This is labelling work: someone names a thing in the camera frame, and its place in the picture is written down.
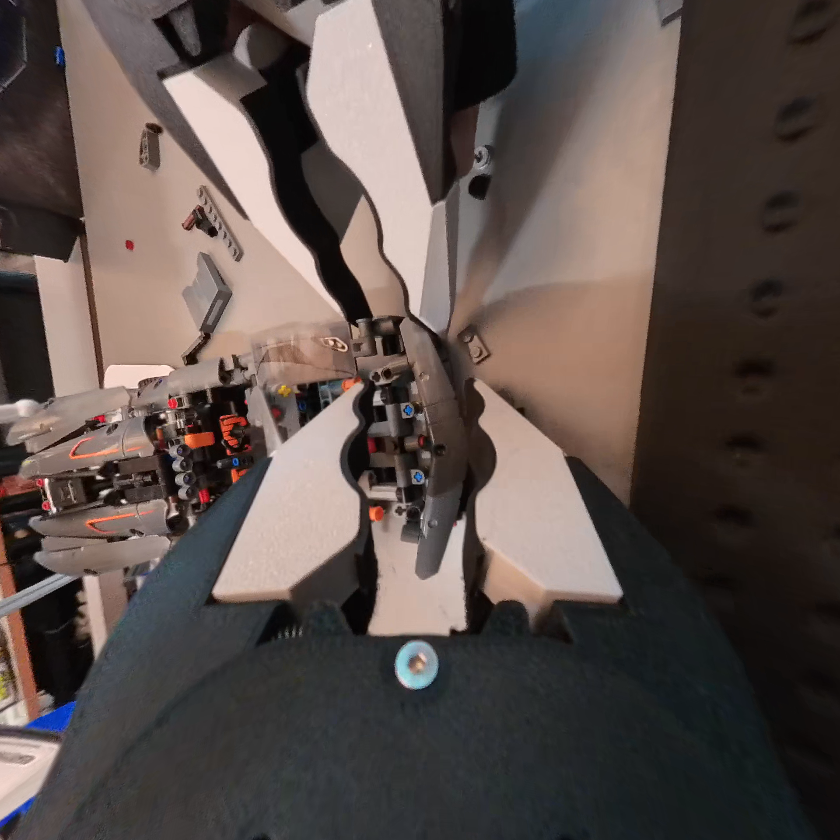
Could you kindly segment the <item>person's right hand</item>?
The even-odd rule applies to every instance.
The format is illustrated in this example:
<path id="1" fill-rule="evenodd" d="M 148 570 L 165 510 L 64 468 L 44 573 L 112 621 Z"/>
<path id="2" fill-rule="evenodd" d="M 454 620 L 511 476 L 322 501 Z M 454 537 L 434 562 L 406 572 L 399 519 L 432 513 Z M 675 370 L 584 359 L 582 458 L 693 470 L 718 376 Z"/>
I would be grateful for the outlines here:
<path id="1" fill-rule="evenodd" d="M 462 108 L 453 113 L 449 122 L 451 149 L 455 160 L 455 178 L 463 179 L 475 163 L 476 131 L 480 105 Z"/>

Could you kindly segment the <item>grey lego car model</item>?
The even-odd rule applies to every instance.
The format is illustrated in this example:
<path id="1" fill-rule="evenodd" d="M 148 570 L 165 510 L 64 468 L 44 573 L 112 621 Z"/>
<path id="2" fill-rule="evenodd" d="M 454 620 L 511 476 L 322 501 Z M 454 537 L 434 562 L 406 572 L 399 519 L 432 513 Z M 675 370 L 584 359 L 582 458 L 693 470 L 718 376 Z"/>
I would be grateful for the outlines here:
<path id="1" fill-rule="evenodd" d="M 426 496 L 425 421 L 399 316 L 257 334 L 251 351 L 184 365 L 157 380 L 59 397 L 8 431 L 27 456 L 42 511 L 35 561 L 55 574 L 99 575 L 159 562 L 196 520 L 354 384 L 365 414 L 371 517 L 403 518 L 418 544 Z"/>

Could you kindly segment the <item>grey long lego plate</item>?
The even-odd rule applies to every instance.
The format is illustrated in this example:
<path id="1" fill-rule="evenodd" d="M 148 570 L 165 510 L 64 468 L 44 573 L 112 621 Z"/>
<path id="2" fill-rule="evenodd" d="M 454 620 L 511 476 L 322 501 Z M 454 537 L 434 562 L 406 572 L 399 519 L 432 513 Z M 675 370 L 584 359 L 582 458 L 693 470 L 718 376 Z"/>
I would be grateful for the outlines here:
<path id="1" fill-rule="evenodd" d="M 196 223 L 208 236 L 217 238 L 225 246 L 231 259 L 238 263 L 244 256 L 238 239 L 234 236 L 233 231 L 227 225 L 221 214 L 213 196 L 205 185 L 200 185 L 196 189 L 197 207 L 202 212 L 202 222 Z"/>

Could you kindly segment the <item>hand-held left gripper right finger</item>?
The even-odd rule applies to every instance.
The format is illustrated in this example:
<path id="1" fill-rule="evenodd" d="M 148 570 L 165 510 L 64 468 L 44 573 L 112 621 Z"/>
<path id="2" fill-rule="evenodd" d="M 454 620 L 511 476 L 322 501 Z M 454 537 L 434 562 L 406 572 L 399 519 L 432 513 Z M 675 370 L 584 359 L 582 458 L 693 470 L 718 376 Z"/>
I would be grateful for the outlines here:
<path id="1" fill-rule="evenodd" d="M 562 448 L 487 383 L 465 388 L 469 600 L 617 604 L 623 588 Z"/>

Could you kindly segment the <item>grey curved lego panel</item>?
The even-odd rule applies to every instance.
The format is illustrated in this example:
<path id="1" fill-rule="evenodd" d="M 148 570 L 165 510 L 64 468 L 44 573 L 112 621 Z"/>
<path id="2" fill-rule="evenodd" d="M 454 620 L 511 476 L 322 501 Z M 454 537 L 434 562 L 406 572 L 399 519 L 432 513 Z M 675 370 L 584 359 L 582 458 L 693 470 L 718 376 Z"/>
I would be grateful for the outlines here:
<path id="1" fill-rule="evenodd" d="M 425 421 L 426 496 L 415 573 L 427 580 L 440 568 L 458 517 L 467 471 L 466 427 L 431 334 L 407 318 L 401 335 Z"/>

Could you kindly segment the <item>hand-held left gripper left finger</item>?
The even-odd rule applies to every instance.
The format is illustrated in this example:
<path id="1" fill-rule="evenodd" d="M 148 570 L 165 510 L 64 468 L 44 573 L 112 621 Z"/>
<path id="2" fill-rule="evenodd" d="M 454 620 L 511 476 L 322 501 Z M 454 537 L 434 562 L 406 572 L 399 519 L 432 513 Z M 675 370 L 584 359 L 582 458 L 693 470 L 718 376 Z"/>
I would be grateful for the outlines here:
<path id="1" fill-rule="evenodd" d="M 281 444 L 238 531 L 212 596 L 221 603 L 344 603 L 359 587 L 363 501 L 350 444 L 363 383 Z"/>

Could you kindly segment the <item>dark dimpled panel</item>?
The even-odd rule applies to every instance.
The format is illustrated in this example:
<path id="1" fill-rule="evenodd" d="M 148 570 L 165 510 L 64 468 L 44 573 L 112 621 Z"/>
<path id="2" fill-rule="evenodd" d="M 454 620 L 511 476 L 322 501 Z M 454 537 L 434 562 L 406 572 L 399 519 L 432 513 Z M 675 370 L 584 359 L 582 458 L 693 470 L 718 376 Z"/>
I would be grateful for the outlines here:
<path id="1" fill-rule="evenodd" d="M 838 838 L 839 2 L 684 2 L 632 509 Z"/>

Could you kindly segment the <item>lego set box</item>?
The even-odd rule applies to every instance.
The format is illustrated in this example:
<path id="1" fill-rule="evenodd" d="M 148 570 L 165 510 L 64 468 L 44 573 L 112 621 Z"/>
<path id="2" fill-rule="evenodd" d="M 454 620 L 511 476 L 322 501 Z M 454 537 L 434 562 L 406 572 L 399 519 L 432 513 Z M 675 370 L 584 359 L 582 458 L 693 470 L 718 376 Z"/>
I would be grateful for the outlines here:
<path id="1" fill-rule="evenodd" d="M 84 231 L 54 1 L 1 2 L 2 251 L 67 262 Z"/>

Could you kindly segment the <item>metal rod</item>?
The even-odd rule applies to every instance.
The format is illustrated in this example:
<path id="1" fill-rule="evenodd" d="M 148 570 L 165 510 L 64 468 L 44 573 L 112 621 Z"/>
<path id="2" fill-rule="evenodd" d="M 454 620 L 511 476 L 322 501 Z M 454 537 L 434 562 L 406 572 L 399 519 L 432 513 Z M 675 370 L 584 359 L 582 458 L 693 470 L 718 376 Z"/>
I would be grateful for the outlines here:
<path id="1" fill-rule="evenodd" d="M 72 574 L 52 574 L 42 581 L 1 599 L 0 616 L 6 617 L 32 605 L 33 603 L 57 592 L 59 589 L 75 583 L 79 576 Z"/>

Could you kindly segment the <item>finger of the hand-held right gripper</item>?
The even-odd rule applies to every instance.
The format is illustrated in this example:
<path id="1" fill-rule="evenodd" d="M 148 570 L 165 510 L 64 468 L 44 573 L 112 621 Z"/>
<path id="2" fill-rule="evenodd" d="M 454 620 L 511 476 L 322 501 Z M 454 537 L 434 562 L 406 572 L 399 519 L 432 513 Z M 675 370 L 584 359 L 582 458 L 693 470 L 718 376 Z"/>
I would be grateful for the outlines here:
<path id="1" fill-rule="evenodd" d="M 459 184 L 442 73 L 401 83 L 373 1 L 338 2 L 314 25 L 308 105 L 330 151 L 361 184 L 407 311 L 446 333 L 455 305 Z"/>
<path id="2" fill-rule="evenodd" d="M 248 220 L 336 312 L 371 316 L 340 237 L 303 169 L 299 117 L 308 122 L 294 69 L 265 79 L 222 54 L 163 80 Z"/>

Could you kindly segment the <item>white rounded board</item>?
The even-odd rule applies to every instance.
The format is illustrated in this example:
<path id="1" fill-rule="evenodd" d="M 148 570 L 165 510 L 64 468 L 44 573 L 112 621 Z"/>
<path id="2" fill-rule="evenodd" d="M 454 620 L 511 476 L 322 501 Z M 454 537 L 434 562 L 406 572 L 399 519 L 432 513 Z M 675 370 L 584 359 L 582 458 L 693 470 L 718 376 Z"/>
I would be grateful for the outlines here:
<path id="1" fill-rule="evenodd" d="M 136 390 L 140 383 L 157 380 L 173 372 L 168 364 L 111 364 L 104 372 L 102 388 L 124 387 Z"/>

